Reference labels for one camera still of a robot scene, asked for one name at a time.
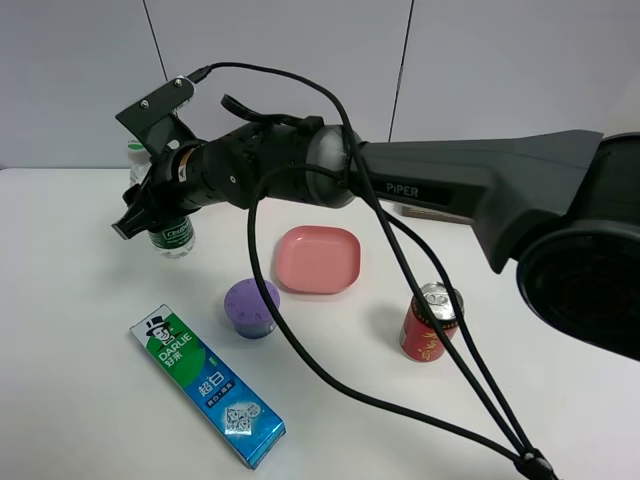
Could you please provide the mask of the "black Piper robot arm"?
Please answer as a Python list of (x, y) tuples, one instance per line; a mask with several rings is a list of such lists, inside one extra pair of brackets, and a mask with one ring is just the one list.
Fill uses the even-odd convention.
[[(340, 208), (364, 191), (343, 131), (318, 117), (273, 117), (213, 140), (185, 128), (151, 136), (144, 183), (124, 196), (124, 238), (227, 202), (271, 198)], [(612, 353), (639, 356), (639, 137), (570, 130), (458, 141), (360, 142), (377, 198), (470, 221), (495, 272), (546, 324)]]

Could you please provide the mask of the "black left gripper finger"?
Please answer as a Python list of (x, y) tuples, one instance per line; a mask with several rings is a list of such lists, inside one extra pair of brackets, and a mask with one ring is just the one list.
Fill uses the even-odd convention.
[(132, 239), (139, 233), (151, 231), (160, 225), (156, 202), (149, 186), (134, 184), (123, 194), (127, 206), (124, 215), (112, 224), (121, 238)]

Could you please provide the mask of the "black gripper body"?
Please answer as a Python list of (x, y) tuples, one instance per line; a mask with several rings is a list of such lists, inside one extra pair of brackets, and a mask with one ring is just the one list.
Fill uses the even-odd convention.
[(318, 122), (249, 123), (213, 141), (181, 144), (154, 160), (147, 187), (152, 222), (169, 222), (223, 202), (247, 209), (267, 173), (306, 162), (319, 131)]

